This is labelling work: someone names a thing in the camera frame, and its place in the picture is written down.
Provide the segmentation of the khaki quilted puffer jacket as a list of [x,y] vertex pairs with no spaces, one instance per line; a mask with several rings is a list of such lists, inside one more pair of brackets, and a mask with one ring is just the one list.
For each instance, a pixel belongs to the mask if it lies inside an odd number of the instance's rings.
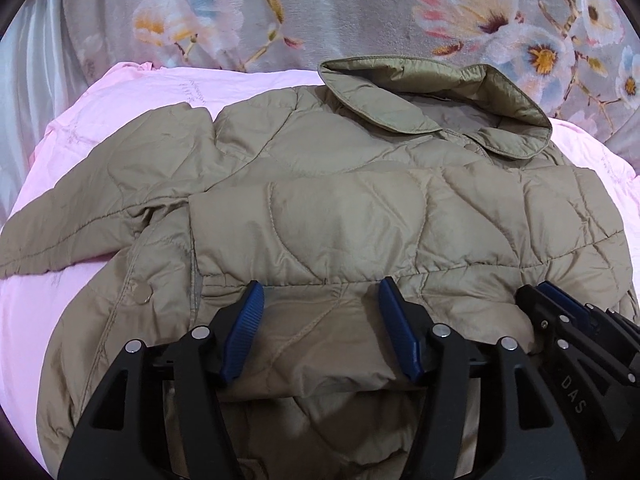
[[535,347],[514,296],[542,281],[638,320],[620,212],[506,75],[360,56],[319,77],[217,114],[148,110],[8,221],[4,278],[105,259],[44,352],[36,435],[51,474],[128,341],[190,334],[250,282],[265,309],[222,411],[254,479],[400,474],[420,396],[378,310],[383,278],[483,344]]

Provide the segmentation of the grey floral blanket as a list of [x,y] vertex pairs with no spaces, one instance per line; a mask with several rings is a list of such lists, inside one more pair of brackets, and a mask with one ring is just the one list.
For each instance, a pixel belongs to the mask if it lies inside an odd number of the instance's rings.
[[270,72],[396,54],[487,63],[639,160],[639,37],[616,0],[63,0],[88,80],[120,61]]

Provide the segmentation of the pink bed sheet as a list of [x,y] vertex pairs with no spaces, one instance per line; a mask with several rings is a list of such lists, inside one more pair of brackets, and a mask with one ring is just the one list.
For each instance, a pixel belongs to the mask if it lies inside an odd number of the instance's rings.
[[[96,144],[147,110],[187,102],[217,115],[224,106],[258,93],[319,81],[312,70],[242,74],[118,63],[48,123],[32,153],[32,166],[14,207],[22,209],[53,188]],[[620,211],[631,260],[637,262],[639,176],[629,162],[585,132],[586,123],[582,114],[555,120],[552,139],[572,162],[598,174]],[[1,405],[40,464],[44,459],[37,437],[36,409],[47,345],[63,310],[103,265],[96,260],[61,272],[7,278],[1,283]]]

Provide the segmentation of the silver satin curtain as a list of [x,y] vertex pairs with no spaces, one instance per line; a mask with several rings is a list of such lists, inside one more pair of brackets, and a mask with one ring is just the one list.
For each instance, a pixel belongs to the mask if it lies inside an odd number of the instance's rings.
[[1,219],[9,218],[47,124],[88,88],[63,0],[26,0],[1,39]]

